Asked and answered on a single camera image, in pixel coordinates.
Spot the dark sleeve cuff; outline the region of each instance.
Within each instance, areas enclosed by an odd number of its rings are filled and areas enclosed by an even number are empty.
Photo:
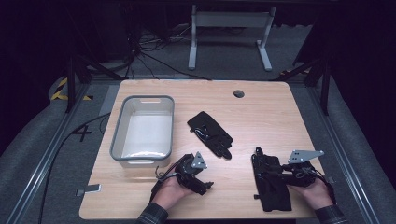
[[[165,223],[168,218],[168,212],[156,203],[149,203],[148,206],[143,210],[140,217],[137,219],[136,223],[139,224],[151,224]]]
[[[315,210],[320,223],[348,223],[347,218],[337,205],[331,205]]]

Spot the person's left hand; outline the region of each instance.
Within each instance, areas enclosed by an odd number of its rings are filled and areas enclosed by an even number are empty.
[[[173,176],[163,181],[161,188],[152,199],[152,202],[158,204],[165,210],[168,210],[175,206],[175,204],[177,204],[180,199],[193,193],[194,192],[192,190],[186,189],[179,185],[177,178]]]

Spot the white container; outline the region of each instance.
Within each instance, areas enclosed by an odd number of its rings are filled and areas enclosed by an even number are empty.
[[[165,167],[170,162],[175,102],[165,95],[127,97],[110,154],[123,167]]]

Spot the light wood table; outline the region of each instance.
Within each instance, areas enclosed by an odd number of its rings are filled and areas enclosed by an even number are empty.
[[[237,98],[236,90],[245,96]],[[155,168],[123,168],[109,153],[122,101],[130,95],[169,95],[175,100],[171,161],[201,152],[208,166],[196,177],[215,184],[203,196],[193,194],[169,211],[170,219],[200,218],[300,218],[314,212],[292,189],[292,211],[263,212],[250,157],[256,147],[286,164],[294,149],[314,150],[300,112],[284,82],[206,80],[126,80],[120,84],[89,185],[99,192],[86,193],[79,214],[85,219],[138,218],[149,202],[156,182]],[[205,111],[233,138],[229,161],[216,157],[187,121]],[[311,160],[323,173],[318,158]]]

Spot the person's hand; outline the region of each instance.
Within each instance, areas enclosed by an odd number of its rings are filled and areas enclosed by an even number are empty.
[[[175,206],[180,199],[193,193],[194,192],[192,190],[179,185],[177,178],[173,176],[163,181],[161,188],[152,199],[152,202],[158,204],[165,210],[168,210]]]
[[[327,186],[318,178],[313,184],[306,188],[296,186],[289,187],[299,192],[314,210],[333,205]]]

